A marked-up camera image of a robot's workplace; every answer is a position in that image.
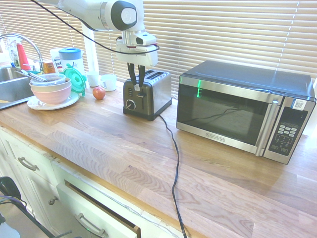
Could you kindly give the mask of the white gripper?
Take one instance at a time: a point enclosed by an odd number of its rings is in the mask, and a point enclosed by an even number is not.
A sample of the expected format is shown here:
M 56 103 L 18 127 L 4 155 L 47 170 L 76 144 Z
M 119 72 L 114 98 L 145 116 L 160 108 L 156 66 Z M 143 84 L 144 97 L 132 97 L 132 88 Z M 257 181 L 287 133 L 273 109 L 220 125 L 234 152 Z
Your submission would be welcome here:
M 158 52 L 154 45 L 137 45 L 128 48 L 123 41 L 116 41 L 116 57 L 119 61 L 127 62 L 128 72 L 133 85 L 137 84 L 135 65 L 138 65 L 139 86 L 142 87 L 145 78 L 145 67 L 153 67 L 158 63 Z

